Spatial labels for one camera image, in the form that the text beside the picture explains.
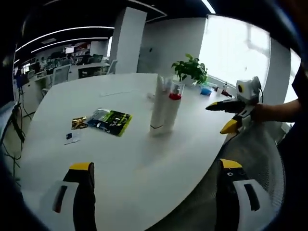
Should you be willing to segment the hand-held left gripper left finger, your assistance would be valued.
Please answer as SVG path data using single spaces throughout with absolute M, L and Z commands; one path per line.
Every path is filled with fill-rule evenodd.
M 51 231 L 95 231 L 94 163 L 70 166 L 47 190 L 47 227 Z

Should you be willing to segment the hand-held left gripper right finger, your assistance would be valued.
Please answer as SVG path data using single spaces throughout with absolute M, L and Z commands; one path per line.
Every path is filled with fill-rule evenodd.
M 220 159 L 216 211 L 218 231 L 261 231 L 269 223 L 269 194 L 241 164 Z

